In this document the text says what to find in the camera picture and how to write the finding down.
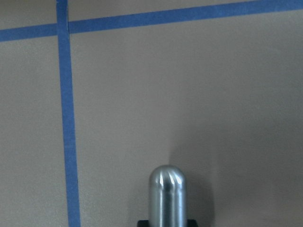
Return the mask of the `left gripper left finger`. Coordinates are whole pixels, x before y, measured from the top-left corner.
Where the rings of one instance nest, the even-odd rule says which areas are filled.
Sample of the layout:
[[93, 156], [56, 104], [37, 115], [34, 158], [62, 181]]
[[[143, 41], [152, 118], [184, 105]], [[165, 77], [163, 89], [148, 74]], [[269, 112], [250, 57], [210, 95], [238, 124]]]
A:
[[139, 220], [137, 222], [137, 227], [149, 227], [149, 221], [148, 220]]

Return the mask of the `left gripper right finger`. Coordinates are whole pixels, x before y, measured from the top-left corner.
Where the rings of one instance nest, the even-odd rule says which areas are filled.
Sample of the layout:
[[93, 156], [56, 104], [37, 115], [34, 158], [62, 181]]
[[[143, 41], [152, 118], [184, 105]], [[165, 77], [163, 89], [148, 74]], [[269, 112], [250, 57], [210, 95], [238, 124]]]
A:
[[198, 223], [194, 219], [188, 219], [187, 220], [187, 227], [198, 227]]

